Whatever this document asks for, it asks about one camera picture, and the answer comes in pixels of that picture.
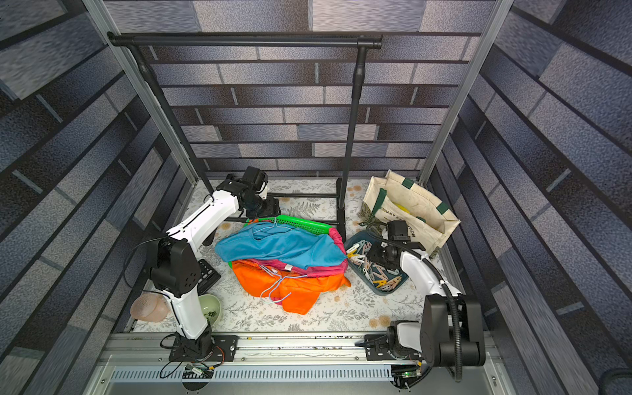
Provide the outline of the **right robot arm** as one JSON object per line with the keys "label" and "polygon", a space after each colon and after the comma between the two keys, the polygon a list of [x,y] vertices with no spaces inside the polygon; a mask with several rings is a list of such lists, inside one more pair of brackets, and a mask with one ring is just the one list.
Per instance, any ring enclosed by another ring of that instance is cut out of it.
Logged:
{"label": "right robot arm", "polygon": [[457,381],[465,367],[484,365],[486,346],[478,300],[452,286],[427,254],[412,244],[389,241],[384,256],[424,295],[421,320],[395,321],[384,335],[361,346],[395,359],[416,354],[433,368],[450,369]]}

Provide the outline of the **light blue wire hanger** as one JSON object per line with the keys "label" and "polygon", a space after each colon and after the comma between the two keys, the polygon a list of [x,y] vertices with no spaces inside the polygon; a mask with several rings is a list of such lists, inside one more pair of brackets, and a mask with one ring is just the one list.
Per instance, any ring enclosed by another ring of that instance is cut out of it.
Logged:
{"label": "light blue wire hanger", "polygon": [[276,218],[274,218],[271,222],[261,221],[261,222],[253,222],[252,224],[250,224],[250,232],[253,235],[258,234],[259,232],[262,232],[265,230],[275,229],[275,228],[278,228],[278,223],[277,223]]}

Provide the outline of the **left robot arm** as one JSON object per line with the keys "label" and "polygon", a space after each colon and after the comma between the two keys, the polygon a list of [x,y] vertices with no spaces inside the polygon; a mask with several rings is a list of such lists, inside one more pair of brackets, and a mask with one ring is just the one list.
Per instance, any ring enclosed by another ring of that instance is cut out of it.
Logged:
{"label": "left robot arm", "polygon": [[280,215],[278,200],[268,197],[266,174],[226,178],[193,214],[148,244],[149,277],[169,301],[178,323],[177,333],[187,340],[199,340],[208,328],[198,300],[202,268],[197,252],[211,240],[217,227],[237,212],[249,219]]}

